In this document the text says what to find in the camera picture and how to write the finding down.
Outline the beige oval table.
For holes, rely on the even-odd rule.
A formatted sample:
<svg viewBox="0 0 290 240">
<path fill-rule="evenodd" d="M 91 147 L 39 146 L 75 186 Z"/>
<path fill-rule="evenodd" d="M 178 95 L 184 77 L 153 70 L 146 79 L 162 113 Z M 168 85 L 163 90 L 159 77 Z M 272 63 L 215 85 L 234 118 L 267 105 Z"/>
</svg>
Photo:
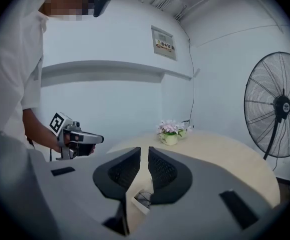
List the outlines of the beige oval table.
<svg viewBox="0 0 290 240">
<path fill-rule="evenodd" d="M 133 202 L 140 191 L 153 190 L 148 171 L 148 148 L 155 147 L 216 164 L 256 190 L 272 208 L 281 202 L 279 184 L 274 172 L 261 156 L 247 145 L 227 136 L 194 131 L 173 146 L 161 143 L 157 134 L 148 133 L 125 140 L 111 151 L 141 148 L 140 170 L 126 193 L 127 222 L 131 233 L 144 222 L 146 215 Z"/>
</svg>

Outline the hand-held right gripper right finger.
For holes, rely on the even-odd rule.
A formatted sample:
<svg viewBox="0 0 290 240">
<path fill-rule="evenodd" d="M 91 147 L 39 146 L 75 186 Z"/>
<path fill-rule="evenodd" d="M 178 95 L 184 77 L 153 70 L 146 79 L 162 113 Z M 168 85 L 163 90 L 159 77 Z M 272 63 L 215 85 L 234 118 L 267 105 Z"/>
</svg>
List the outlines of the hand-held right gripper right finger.
<svg viewBox="0 0 290 240">
<path fill-rule="evenodd" d="M 193 183 L 191 170 L 178 160 L 178 153 L 150 146 L 148 170 L 153 184 L 152 205 L 168 205 L 177 202 Z"/>
</svg>

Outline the white pot with pink flowers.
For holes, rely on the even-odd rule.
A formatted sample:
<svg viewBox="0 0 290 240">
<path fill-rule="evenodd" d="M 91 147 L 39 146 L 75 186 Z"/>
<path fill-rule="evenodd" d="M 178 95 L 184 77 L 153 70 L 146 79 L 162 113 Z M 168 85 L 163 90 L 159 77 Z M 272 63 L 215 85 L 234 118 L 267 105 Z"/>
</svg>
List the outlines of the white pot with pink flowers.
<svg viewBox="0 0 290 240">
<path fill-rule="evenodd" d="M 162 120 L 157 126 L 157 135 L 161 143 L 173 146 L 178 141 L 184 140 L 191 130 L 189 122 Z"/>
</svg>

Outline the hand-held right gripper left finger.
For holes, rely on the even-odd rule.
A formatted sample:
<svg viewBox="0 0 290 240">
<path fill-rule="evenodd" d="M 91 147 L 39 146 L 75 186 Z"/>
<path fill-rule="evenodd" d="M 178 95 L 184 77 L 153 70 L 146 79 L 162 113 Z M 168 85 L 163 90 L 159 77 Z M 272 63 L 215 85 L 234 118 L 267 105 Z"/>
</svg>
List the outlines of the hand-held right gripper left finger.
<svg viewBox="0 0 290 240">
<path fill-rule="evenodd" d="M 121 234 L 130 234 L 127 222 L 126 193 L 140 170 L 141 148 L 121 150 L 118 157 L 98 166 L 93 173 L 93 181 L 104 197 L 119 201 L 114 216 L 102 225 Z"/>
</svg>

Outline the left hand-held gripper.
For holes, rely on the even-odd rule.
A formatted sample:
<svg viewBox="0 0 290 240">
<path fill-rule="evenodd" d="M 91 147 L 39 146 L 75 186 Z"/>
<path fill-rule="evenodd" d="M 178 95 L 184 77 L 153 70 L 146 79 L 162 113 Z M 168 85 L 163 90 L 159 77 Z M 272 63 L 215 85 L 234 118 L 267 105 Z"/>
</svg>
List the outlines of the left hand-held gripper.
<svg viewBox="0 0 290 240">
<path fill-rule="evenodd" d="M 54 115 L 49 127 L 57 137 L 61 148 L 60 157 L 55 158 L 57 161 L 89 156 L 96 144 L 104 142 L 102 135 L 82 131 L 78 121 L 72 120 L 61 112 Z"/>
</svg>

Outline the grey electrical wall panel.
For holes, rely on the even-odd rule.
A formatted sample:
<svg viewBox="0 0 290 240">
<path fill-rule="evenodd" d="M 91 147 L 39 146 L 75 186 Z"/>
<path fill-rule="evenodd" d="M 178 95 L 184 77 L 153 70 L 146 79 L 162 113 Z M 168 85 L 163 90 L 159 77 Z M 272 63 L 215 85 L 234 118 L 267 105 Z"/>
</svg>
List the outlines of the grey electrical wall panel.
<svg viewBox="0 0 290 240">
<path fill-rule="evenodd" d="M 154 53 L 176 61 L 177 55 L 173 36 L 153 25 L 151 26 L 151 32 Z"/>
</svg>

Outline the black standing fan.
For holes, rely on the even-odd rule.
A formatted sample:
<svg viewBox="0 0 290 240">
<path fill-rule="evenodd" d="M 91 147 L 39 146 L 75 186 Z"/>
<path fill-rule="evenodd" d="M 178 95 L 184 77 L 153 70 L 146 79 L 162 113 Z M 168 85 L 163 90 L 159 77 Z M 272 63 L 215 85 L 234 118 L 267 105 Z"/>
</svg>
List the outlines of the black standing fan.
<svg viewBox="0 0 290 240">
<path fill-rule="evenodd" d="M 255 65 L 245 88 L 244 116 L 265 160 L 290 157 L 290 53 L 271 53 Z"/>
</svg>

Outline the person's left forearm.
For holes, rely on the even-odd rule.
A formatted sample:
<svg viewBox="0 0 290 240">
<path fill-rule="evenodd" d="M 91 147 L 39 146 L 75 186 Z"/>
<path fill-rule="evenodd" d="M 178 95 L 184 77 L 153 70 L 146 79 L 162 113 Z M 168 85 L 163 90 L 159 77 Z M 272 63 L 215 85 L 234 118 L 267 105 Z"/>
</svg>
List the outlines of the person's left forearm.
<svg viewBox="0 0 290 240">
<path fill-rule="evenodd" d="M 22 120 L 28 138 L 44 147 L 51 147 L 51 140 L 56 136 L 37 119 L 31 109 L 23 110 Z"/>
</svg>

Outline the person in white shirt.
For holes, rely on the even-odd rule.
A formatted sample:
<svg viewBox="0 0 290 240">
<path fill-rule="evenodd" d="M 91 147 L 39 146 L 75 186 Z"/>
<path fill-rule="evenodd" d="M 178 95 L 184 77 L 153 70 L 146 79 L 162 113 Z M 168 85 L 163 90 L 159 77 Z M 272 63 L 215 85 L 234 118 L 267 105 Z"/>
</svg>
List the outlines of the person in white shirt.
<svg viewBox="0 0 290 240">
<path fill-rule="evenodd" d="M 0 21 L 0 132 L 25 145 L 23 111 L 39 105 L 45 0 L 16 0 Z"/>
</svg>

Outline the person's left hand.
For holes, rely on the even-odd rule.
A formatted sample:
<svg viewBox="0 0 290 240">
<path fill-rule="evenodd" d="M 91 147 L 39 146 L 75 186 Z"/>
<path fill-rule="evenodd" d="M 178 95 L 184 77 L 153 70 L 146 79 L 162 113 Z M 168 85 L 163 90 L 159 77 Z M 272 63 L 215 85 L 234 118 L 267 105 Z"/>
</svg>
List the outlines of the person's left hand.
<svg viewBox="0 0 290 240">
<path fill-rule="evenodd" d="M 57 140 L 57 137 L 53 137 L 52 140 L 51 140 L 51 147 L 50 147 L 52 150 L 54 150 L 55 152 L 57 153 L 61 153 L 61 148 L 59 147 L 58 145 L 58 140 Z"/>
</svg>

